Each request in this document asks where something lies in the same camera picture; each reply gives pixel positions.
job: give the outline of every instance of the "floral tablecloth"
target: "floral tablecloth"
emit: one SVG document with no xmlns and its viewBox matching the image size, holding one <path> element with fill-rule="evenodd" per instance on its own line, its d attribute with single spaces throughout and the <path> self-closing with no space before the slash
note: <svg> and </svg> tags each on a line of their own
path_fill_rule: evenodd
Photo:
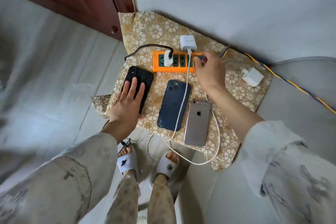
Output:
<svg viewBox="0 0 336 224">
<path fill-rule="evenodd" d="M 128 53 L 132 53 L 136 48 L 144 44 L 162 44 L 171 46 L 174 50 L 179 51 L 180 35 L 194 35 L 197 44 L 197 52 L 210 51 L 220 55 L 225 48 L 223 44 L 154 12 L 119 13 L 119 19 L 124 45 Z M 153 50 L 161 49 L 155 47 L 143 48 L 135 56 L 127 59 L 111 95 L 92 97 L 92 106 L 99 112 L 100 116 L 108 118 L 110 107 L 114 104 L 116 95 L 121 90 L 130 66 L 139 66 L 149 71 L 153 69 Z M 232 49 L 228 50 L 227 55 L 223 59 L 228 59 L 225 62 L 226 74 L 223 74 L 223 76 L 225 76 L 227 89 L 245 106 L 252 111 L 256 111 L 271 82 L 271 73 L 245 55 Z M 250 67 L 255 67 L 264 75 L 263 80 L 256 87 L 247 86 L 246 82 L 242 80 L 240 76 L 241 69 L 248 69 Z M 167 139 L 172 136 L 173 131 L 159 128 L 156 123 L 167 82 L 170 79 L 185 82 L 186 74 L 154 73 L 154 80 L 143 108 L 144 117 L 143 120 L 139 121 L 137 124 L 138 127 L 144 128 Z M 188 101 L 191 99 L 204 100 L 205 93 L 199 86 L 194 73 L 189 75 L 188 83 L 191 84 L 191 93 Z M 226 118 L 221 110 L 214 103 L 212 104 L 212 108 L 218 120 L 221 143 L 219 154 L 213 161 L 211 161 L 211 166 L 215 171 L 219 171 L 230 166 L 237 153 L 239 141 L 235 132 L 231 129 L 229 124 L 227 124 Z M 183 144 L 187 113 L 188 105 L 183 116 L 181 129 L 175 133 L 174 137 L 174 141 L 180 144 Z M 211 158 L 216 153 L 218 147 L 218 132 L 214 117 L 211 116 L 209 122 L 206 145 L 204 147 L 188 147 L 203 152 L 207 159 Z"/>
</svg>

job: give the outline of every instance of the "foot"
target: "foot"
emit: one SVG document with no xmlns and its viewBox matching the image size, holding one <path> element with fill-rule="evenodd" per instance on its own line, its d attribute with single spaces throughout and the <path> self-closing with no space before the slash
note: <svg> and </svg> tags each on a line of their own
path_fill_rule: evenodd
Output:
<svg viewBox="0 0 336 224">
<path fill-rule="evenodd" d="M 168 158 L 170 161 L 174 162 L 175 164 L 178 164 L 179 162 L 179 157 L 176 153 L 174 153 L 173 151 L 170 151 L 166 154 L 166 158 Z M 164 177 L 166 178 L 166 180 L 168 180 L 168 176 L 166 176 L 165 174 L 162 173 L 158 173 L 158 175 L 164 175 Z"/>
<path fill-rule="evenodd" d="M 132 152 L 132 147 L 123 147 L 120 153 L 118 154 L 118 157 L 124 156 L 126 154 L 130 154 Z M 127 170 L 126 172 L 122 173 L 124 176 L 125 174 L 134 174 L 136 175 L 136 171 L 134 169 Z"/>
</svg>

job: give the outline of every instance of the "patterned pants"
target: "patterned pants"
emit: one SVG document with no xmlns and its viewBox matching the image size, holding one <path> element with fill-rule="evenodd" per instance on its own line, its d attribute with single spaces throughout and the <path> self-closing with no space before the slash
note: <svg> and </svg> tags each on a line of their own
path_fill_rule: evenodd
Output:
<svg viewBox="0 0 336 224">
<path fill-rule="evenodd" d="M 140 188 L 134 172 L 127 172 L 120 181 L 105 224 L 136 224 Z M 159 174 L 153 184 L 148 205 L 148 224 L 176 224 L 173 196 L 166 177 Z"/>
</svg>

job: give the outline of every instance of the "slide sandal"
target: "slide sandal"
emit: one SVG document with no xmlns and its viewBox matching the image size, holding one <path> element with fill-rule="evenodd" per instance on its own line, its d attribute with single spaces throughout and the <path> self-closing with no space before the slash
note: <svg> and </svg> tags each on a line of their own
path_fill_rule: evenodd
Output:
<svg viewBox="0 0 336 224">
<path fill-rule="evenodd" d="M 138 181 L 140 179 L 140 171 L 138 167 L 137 153 L 133 145 L 130 145 L 129 147 L 132 148 L 132 152 L 118 157 L 117 165 L 122 174 L 128 170 L 134 169 L 136 173 L 136 180 Z"/>
<path fill-rule="evenodd" d="M 162 155 L 160 162 L 156 168 L 156 174 L 152 179 L 151 188 L 153 188 L 153 183 L 154 183 L 154 180 L 157 174 L 166 175 L 168 177 L 168 182 L 169 182 L 169 180 L 172 178 L 175 171 L 177 170 L 177 167 L 179 166 L 179 162 L 180 162 L 179 157 L 177 156 L 177 164 L 175 164 L 173 161 L 171 161 L 170 159 L 166 157 L 166 155 L 170 153 L 171 151 L 172 150 L 168 150 Z"/>
</svg>

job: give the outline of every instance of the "person's left hand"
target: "person's left hand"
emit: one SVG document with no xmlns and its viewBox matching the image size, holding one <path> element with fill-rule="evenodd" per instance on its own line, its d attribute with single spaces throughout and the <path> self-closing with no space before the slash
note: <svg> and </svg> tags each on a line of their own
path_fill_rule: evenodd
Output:
<svg viewBox="0 0 336 224">
<path fill-rule="evenodd" d="M 138 120 L 141 119 L 139 110 L 145 92 L 145 84 L 141 83 L 135 98 L 137 78 L 133 77 L 130 89 L 129 85 L 130 83 L 126 81 L 123 91 L 117 95 L 117 101 L 110 109 L 110 121 L 102 129 L 103 133 L 112 135 L 118 144 L 129 136 L 135 129 Z"/>
</svg>

